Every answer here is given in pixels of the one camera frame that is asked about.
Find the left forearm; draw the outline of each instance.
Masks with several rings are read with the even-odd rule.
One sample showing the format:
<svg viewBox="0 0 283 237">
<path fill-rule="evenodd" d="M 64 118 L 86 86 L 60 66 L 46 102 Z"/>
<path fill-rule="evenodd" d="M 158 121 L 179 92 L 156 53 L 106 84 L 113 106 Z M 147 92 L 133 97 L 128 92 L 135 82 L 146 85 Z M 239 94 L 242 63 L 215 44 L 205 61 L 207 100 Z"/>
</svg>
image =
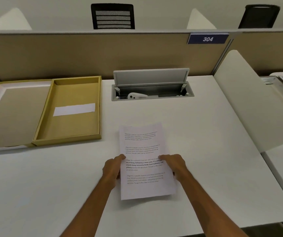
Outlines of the left forearm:
<svg viewBox="0 0 283 237">
<path fill-rule="evenodd" d="M 108 180 L 102 177 L 60 237 L 93 237 L 112 188 Z"/>
</svg>

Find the hand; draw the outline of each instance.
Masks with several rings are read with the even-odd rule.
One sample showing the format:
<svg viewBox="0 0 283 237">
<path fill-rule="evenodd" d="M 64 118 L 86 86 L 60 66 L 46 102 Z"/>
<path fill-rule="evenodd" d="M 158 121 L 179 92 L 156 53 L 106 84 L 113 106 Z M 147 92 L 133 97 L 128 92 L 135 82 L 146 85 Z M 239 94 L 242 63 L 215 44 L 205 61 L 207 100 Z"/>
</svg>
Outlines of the hand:
<svg viewBox="0 0 283 237">
<path fill-rule="evenodd" d="M 121 161 L 125 158 L 126 156 L 120 154 L 114 159 L 108 159 L 104 164 L 102 179 L 110 184 L 110 187 L 112 189 L 116 185 L 116 177 L 118 176 L 121 169 Z"/>
<path fill-rule="evenodd" d="M 185 161 L 179 154 L 160 155 L 158 158 L 167 162 L 168 166 L 175 173 L 176 179 L 179 181 L 185 174 L 189 173 L 188 168 L 185 165 Z"/>
</svg>

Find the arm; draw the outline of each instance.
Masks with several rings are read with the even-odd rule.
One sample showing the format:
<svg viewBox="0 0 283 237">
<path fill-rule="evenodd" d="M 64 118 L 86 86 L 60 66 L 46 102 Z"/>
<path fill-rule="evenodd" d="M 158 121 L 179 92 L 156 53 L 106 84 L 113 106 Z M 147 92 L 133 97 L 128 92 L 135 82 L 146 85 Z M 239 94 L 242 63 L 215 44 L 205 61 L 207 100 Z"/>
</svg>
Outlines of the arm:
<svg viewBox="0 0 283 237">
<path fill-rule="evenodd" d="M 94 237 L 108 196 L 116 185 L 121 161 L 125 158 L 121 154 L 105 162 L 101 179 L 60 237 Z"/>
<path fill-rule="evenodd" d="M 160 155 L 181 183 L 206 237 L 247 237 L 222 211 L 187 169 L 180 155 Z"/>
</svg>

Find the office chair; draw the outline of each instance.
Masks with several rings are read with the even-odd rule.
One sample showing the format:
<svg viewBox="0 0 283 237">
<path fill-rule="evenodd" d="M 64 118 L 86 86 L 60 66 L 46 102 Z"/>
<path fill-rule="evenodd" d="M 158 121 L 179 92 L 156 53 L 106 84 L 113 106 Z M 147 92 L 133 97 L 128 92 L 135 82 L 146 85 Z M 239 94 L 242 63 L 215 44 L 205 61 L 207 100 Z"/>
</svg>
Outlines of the office chair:
<svg viewBox="0 0 283 237">
<path fill-rule="evenodd" d="M 246 5 L 238 28 L 272 28 L 279 11 L 276 5 Z"/>
<path fill-rule="evenodd" d="M 91 4 L 94 29 L 135 29 L 134 6 L 132 4 Z"/>
</svg>

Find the desk number plate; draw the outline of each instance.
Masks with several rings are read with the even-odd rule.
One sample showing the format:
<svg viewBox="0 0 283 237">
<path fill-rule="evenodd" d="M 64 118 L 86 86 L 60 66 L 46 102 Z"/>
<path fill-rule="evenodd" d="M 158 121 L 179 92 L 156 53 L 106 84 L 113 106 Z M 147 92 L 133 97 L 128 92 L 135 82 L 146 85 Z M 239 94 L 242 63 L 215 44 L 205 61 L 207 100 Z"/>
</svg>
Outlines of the desk number plate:
<svg viewBox="0 0 283 237">
<path fill-rule="evenodd" d="M 229 33 L 199 33 L 190 34 L 188 44 L 224 44 Z"/>
</svg>

